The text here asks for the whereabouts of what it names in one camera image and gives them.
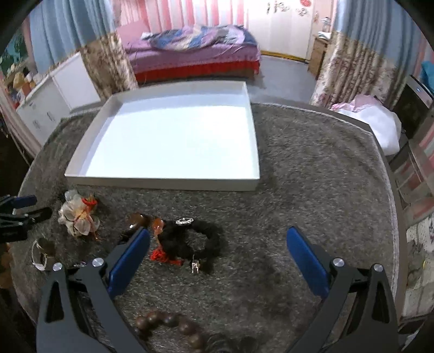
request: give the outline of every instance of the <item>blue gripper pad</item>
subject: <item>blue gripper pad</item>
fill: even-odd
[[[114,298],[123,294],[134,273],[148,253],[151,238],[149,232],[143,229],[130,244],[116,265],[111,270],[108,278],[108,295]]]
[[[295,227],[286,233],[286,246],[311,292],[325,299],[330,291],[328,274]]]
[[[36,202],[38,202],[38,199],[35,195],[15,197],[12,201],[12,206],[14,208],[24,208],[36,205]]]

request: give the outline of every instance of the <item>silver ring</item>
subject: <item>silver ring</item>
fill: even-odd
[[[180,218],[175,223],[179,226],[186,226],[188,224],[192,224],[194,221],[193,218]]]

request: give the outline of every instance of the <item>red bed skirt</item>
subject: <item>red bed skirt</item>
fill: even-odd
[[[229,63],[172,67],[168,69],[140,72],[136,73],[135,76],[138,82],[144,83],[194,76],[212,76],[239,70],[251,70],[257,75],[259,73],[259,61],[233,61]]]

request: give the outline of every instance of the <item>black appliance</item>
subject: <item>black appliance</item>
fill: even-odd
[[[413,76],[409,76],[404,91],[393,108],[408,139],[413,138],[427,117],[433,101],[434,97],[428,88]]]

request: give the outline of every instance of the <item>pillow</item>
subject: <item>pillow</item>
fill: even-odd
[[[129,42],[140,39],[143,32],[149,32],[148,26],[143,21],[136,21],[117,28],[122,45],[126,47]]]

